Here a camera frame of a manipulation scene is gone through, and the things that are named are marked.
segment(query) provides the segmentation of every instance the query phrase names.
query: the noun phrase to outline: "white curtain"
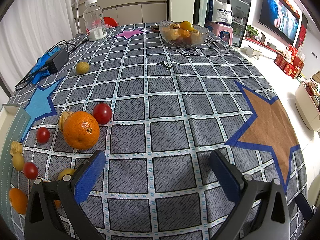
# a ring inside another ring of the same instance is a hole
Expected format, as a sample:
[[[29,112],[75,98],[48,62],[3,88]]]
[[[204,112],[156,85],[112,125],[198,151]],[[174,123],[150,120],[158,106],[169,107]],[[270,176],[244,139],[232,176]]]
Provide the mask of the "white curtain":
[[[15,0],[9,7],[0,22],[0,75],[11,93],[47,49],[78,33],[73,1]]]

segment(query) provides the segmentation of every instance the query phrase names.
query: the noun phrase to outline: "glass bowl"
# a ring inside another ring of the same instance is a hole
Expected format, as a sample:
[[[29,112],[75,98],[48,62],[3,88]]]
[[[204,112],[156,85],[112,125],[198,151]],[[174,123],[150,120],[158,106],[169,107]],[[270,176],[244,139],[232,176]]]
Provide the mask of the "glass bowl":
[[[193,24],[193,28],[199,32],[190,32],[178,28],[180,22],[162,20],[159,24],[159,31],[164,40],[176,47],[194,48],[205,42],[209,30],[198,24]]]

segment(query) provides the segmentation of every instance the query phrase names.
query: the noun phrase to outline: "blue plastic bag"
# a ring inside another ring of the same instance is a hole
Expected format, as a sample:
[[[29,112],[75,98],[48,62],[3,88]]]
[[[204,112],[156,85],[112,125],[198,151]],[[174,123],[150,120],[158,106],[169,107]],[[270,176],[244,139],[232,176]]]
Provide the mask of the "blue plastic bag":
[[[59,47],[55,47],[52,51],[44,53],[42,57],[38,59],[38,62],[34,65],[34,67],[31,69],[30,73],[34,73],[38,69],[40,69],[42,66],[44,66],[45,62],[57,51],[59,51]],[[50,76],[50,73],[48,70],[39,71],[33,78],[32,83],[37,84],[41,79]]]

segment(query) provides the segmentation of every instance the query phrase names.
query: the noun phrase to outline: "laptop charger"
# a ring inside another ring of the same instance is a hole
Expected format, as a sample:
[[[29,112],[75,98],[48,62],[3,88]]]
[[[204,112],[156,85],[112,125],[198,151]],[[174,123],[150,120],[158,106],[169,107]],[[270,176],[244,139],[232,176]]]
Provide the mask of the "laptop charger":
[[[50,75],[57,73],[69,60],[69,55],[66,49],[58,50],[44,63]]]

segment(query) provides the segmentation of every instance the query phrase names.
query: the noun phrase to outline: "pink star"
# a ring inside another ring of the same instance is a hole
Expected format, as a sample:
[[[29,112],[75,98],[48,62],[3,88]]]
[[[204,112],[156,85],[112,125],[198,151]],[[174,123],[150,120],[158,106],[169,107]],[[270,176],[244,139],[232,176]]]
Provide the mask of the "pink star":
[[[133,31],[122,31],[118,35],[114,36],[114,38],[123,37],[125,40],[127,40],[127,39],[130,39],[134,35],[139,35],[139,34],[145,33],[145,32],[142,32],[141,30],[142,30],[142,28],[137,29],[137,30],[133,30]]]

